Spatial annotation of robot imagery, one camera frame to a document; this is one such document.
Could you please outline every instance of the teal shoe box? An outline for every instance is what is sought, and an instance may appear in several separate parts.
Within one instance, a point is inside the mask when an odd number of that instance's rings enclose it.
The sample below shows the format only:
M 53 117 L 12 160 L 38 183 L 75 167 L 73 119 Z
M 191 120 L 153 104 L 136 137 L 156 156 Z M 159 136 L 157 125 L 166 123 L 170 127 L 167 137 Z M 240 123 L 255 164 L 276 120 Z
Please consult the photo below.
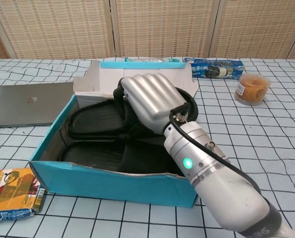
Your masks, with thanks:
M 41 184 L 53 193 L 95 197 L 138 203 L 192 207 L 197 194 L 185 177 L 173 174 L 126 174 L 58 161 L 69 138 L 66 123 L 69 116 L 87 105 L 111 98 L 120 78 L 163 73 L 190 95 L 198 89 L 185 63 L 99 62 L 94 60 L 84 77 L 74 78 L 74 92 L 69 103 L 54 121 L 29 162 Z
M 78 109 L 77 97 L 57 117 L 29 164 L 41 184 L 53 193 L 192 207 L 197 194 L 185 177 L 173 174 L 134 175 L 57 161 L 66 145 L 66 122 Z

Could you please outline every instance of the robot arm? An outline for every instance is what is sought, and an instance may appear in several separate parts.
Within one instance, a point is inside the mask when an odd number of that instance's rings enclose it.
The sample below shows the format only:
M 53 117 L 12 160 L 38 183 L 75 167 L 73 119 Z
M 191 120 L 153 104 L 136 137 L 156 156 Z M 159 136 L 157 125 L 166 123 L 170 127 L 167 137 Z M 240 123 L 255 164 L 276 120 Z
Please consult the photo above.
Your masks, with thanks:
M 247 238 L 295 238 L 256 183 L 228 162 L 198 123 L 184 120 L 188 105 L 167 78 L 125 77 L 119 87 L 140 121 L 165 135 L 166 150 L 222 228 Z

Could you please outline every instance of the blue snack package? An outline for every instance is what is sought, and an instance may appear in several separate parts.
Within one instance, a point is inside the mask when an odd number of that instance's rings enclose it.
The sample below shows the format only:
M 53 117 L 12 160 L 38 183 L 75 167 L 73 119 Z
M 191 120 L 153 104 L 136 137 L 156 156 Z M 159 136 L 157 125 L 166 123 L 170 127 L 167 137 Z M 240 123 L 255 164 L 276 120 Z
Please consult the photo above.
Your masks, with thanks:
M 191 64 L 192 77 L 199 78 L 227 78 L 239 80 L 244 65 L 236 60 L 209 60 L 184 58 L 184 62 Z

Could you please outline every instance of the white checkered table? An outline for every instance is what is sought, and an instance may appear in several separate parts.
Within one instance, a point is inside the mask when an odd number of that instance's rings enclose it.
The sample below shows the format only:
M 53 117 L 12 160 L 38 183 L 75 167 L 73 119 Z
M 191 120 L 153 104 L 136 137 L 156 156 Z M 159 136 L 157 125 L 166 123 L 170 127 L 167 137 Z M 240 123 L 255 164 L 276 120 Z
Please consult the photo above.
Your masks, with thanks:
M 264 102 L 257 107 L 238 103 L 233 98 L 236 80 L 196 78 L 197 122 L 295 229 L 295 59 L 240 60 L 247 72 L 271 80 Z M 0 59 L 0 86 L 72 81 L 84 76 L 90 63 L 90 59 Z M 0 169 L 26 167 L 48 129 L 0 128 Z M 0 222 L 0 237 L 242 237 L 222 230 L 201 200 L 193 208 L 181 208 L 59 194 L 46 194 L 45 199 L 36 216 Z

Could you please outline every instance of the laptop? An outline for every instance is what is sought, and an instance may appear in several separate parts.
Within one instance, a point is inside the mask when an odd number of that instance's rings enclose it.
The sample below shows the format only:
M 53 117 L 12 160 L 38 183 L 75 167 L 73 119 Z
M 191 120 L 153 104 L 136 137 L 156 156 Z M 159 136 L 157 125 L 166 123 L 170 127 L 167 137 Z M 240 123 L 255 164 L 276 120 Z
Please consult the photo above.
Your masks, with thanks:
M 72 95 L 72 82 L 0 86 L 0 127 L 50 125 Z

